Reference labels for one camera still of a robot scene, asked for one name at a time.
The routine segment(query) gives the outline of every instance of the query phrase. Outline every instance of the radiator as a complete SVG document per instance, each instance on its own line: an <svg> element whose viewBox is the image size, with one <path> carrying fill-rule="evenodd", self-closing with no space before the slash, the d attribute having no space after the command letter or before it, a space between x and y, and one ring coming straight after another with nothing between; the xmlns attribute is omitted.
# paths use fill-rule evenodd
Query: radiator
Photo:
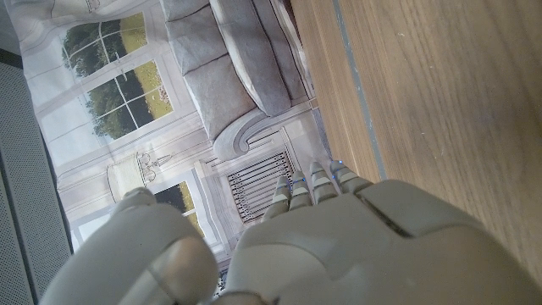
<svg viewBox="0 0 542 305"><path fill-rule="evenodd" d="M277 178L293 173L288 154L280 152L228 176L243 223L263 216L271 205Z"/></svg>

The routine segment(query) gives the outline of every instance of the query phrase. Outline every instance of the sofa cushion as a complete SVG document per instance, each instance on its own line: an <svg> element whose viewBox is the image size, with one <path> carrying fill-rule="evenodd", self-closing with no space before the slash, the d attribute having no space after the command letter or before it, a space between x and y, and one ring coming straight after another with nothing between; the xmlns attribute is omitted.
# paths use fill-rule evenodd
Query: sofa cushion
<svg viewBox="0 0 542 305"><path fill-rule="evenodd" d="M290 99L295 100L305 97L307 92L305 91L301 75L294 61L290 44L280 27L271 2L269 0L253 0L253 3L263 29L268 35L269 42L271 42L271 47L273 47L280 74L282 75L282 80L286 85Z"/></svg>
<svg viewBox="0 0 542 305"><path fill-rule="evenodd" d="M183 19L166 22L166 28L182 75L228 52L209 6Z"/></svg>
<svg viewBox="0 0 542 305"><path fill-rule="evenodd" d="M166 21L173 21L194 14L209 4L209 0L160 0Z"/></svg>
<svg viewBox="0 0 542 305"><path fill-rule="evenodd" d="M269 39L251 0L211 0L224 43L243 85L267 115L291 107Z"/></svg>
<svg viewBox="0 0 542 305"><path fill-rule="evenodd" d="M228 55L187 73L185 82L211 140L256 107Z"/></svg>

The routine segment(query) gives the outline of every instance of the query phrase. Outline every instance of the wooden surface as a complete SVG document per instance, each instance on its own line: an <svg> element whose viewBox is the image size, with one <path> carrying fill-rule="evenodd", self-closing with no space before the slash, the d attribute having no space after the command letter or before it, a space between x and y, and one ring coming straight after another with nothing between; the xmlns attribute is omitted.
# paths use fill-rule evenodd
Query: wooden surface
<svg viewBox="0 0 542 305"><path fill-rule="evenodd" d="M333 1L291 1L334 158L379 180ZM542 284L542 2L336 1L387 178L480 219Z"/></svg>

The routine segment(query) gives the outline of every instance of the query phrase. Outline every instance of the mesh panel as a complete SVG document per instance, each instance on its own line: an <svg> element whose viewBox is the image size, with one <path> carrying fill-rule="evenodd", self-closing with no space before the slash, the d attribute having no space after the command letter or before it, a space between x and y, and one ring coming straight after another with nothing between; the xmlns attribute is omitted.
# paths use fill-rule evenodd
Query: mesh panel
<svg viewBox="0 0 542 305"><path fill-rule="evenodd" d="M0 304L32 304L14 222L0 176Z"/></svg>
<svg viewBox="0 0 542 305"><path fill-rule="evenodd" d="M0 64L0 152L36 294L68 259L69 244L21 69Z"/></svg>

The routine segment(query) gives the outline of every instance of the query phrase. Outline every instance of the gray sofa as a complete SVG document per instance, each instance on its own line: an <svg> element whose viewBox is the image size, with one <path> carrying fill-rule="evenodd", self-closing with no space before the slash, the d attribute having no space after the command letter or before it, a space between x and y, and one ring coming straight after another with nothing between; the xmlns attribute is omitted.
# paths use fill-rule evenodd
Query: gray sofa
<svg viewBox="0 0 542 305"><path fill-rule="evenodd" d="M246 140L267 127L262 121L307 96L270 0L161 4L177 64L221 160L246 153Z"/></svg>

